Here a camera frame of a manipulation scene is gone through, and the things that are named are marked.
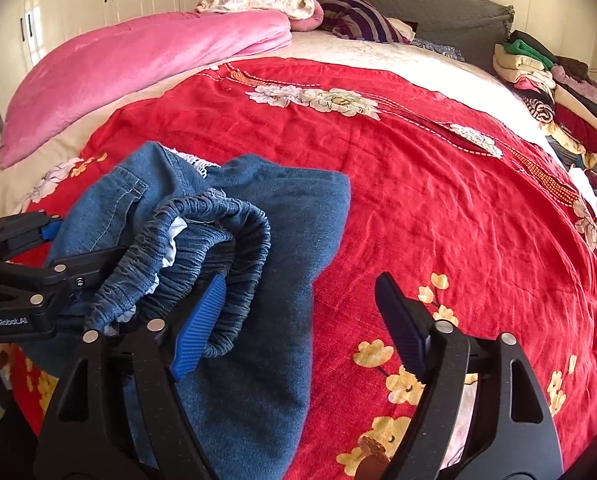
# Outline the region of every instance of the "floral blanket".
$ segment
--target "floral blanket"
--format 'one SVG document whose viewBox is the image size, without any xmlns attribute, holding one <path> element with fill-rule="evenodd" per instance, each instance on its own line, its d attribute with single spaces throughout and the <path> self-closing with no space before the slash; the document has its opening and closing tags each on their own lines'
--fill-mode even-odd
<svg viewBox="0 0 597 480">
<path fill-rule="evenodd" d="M 391 455 L 408 428 L 423 386 L 374 305 L 384 270 L 436 319 L 470 335 L 517 336 L 545 387 L 566 465 L 597 433 L 597 222 L 539 147 L 390 72 L 245 60 L 118 109 L 21 210 L 65 214 L 146 140 L 219 164 L 253 152 L 351 179 L 341 249 L 315 283 L 311 408 L 286 478 L 349 478 L 362 435 Z M 20 260 L 40 265 L 45 254 Z M 55 379 L 22 354 L 12 377 L 40 428 Z"/>
</svg>

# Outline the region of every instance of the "green cloth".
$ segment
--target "green cloth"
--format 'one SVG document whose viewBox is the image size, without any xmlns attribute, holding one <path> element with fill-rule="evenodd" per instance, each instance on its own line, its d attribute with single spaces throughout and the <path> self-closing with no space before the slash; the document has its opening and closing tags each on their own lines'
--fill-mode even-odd
<svg viewBox="0 0 597 480">
<path fill-rule="evenodd" d="M 542 62 L 546 70 L 552 69 L 552 61 L 543 56 L 543 54 L 541 54 L 539 51 L 530 47 L 523 40 L 516 40 L 514 41 L 514 43 L 504 43 L 503 46 L 505 47 L 505 52 L 507 52 L 508 54 L 533 57 L 534 59 L 537 59 L 540 62 Z"/>
</svg>

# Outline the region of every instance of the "purple striped pillow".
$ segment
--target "purple striped pillow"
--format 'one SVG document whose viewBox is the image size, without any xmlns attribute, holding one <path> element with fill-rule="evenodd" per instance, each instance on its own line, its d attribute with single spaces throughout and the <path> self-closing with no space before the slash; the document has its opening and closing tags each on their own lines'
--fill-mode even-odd
<svg viewBox="0 0 597 480">
<path fill-rule="evenodd" d="M 364 0 L 323 0 L 321 29 L 333 32 L 346 40 L 376 41 L 377 43 L 405 43 L 391 23 Z"/>
</svg>

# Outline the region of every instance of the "bed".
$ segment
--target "bed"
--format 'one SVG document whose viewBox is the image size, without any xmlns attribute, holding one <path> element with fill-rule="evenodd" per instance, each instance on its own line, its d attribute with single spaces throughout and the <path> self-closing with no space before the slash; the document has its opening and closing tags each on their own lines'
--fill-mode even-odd
<svg viewBox="0 0 597 480">
<path fill-rule="evenodd" d="M 216 164 L 256 153 L 341 171 L 351 208 L 341 247 L 313 285 L 311 386 L 307 399 L 284 399 L 302 402 L 306 419 L 291 434 L 267 428 L 274 468 L 260 478 L 349 478 L 363 434 L 395 451 L 422 385 L 401 366 L 374 306 L 384 270 L 436 319 L 475 336 L 517 335 L 570 465 L 597 433 L 597 200 L 568 176 L 523 103 L 483 70 L 485 52 L 491 63 L 509 30 L 510 7 L 442 0 L 452 3 L 444 20 L 426 10 L 441 0 L 369 1 L 419 22 L 424 39 L 459 45 L 474 64 L 295 32 L 289 46 L 208 62 L 72 121 L 0 172 L 0 216 L 66 214 L 147 140 Z M 21 261 L 40 265 L 45 254 Z M 56 378 L 20 349 L 11 377 L 38 431 Z M 459 459 L 477 377 L 465 384 L 447 464 Z M 210 460 L 221 456 L 211 451 Z"/>
</svg>

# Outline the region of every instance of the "beige bed sheet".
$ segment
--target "beige bed sheet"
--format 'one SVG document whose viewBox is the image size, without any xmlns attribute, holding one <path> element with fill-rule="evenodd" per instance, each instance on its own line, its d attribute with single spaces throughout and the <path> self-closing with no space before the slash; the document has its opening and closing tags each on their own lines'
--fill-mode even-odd
<svg viewBox="0 0 597 480">
<path fill-rule="evenodd" d="M 488 113 L 521 138 L 541 146 L 557 160 L 527 108 L 498 80 L 475 66 L 415 46 L 343 40 L 323 31 L 294 33 L 291 46 L 254 57 L 265 56 L 295 57 L 393 72 L 415 85 L 441 92 L 470 108 Z M 208 66 L 164 79 L 99 108 L 48 140 L 27 158 L 0 171 L 0 217 L 12 214 L 25 194 L 48 171 L 76 157 L 90 136 L 115 110 L 142 99 L 159 97 L 206 68 Z"/>
</svg>

